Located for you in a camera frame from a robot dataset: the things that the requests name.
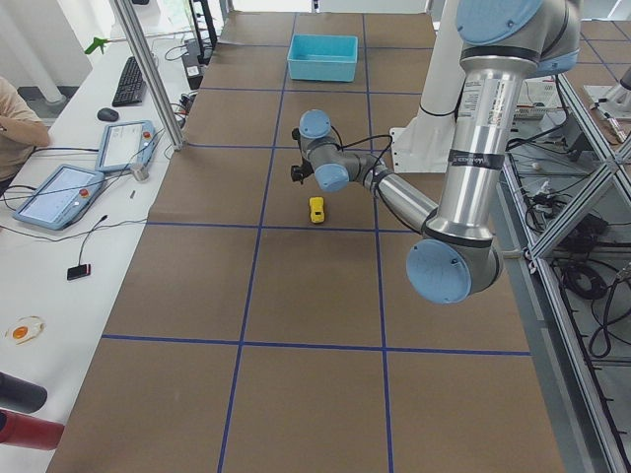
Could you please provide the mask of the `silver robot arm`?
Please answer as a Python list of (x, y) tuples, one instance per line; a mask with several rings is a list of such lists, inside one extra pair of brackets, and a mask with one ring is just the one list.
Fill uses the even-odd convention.
[(393, 130), (391, 146), (396, 165), (444, 174), (439, 201), (378, 157), (346, 150), (318, 109), (293, 131), (302, 161), (292, 178), (313, 177), (325, 192), (359, 183), (417, 232), (406, 273), (426, 300), (456, 304), (486, 290), (503, 269), (489, 208), (522, 85), (575, 65), (581, 8), (578, 1), (446, 3), (418, 112)]

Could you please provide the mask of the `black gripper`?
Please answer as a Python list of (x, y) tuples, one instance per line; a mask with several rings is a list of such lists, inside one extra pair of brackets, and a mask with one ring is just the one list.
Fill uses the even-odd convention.
[(304, 180), (314, 173), (314, 167), (310, 158), (313, 141), (304, 137), (299, 127), (292, 130), (292, 138), (295, 140), (301, 154), (301, 163), (292, 165), (290, 175), (293, 182), (304, 183)]

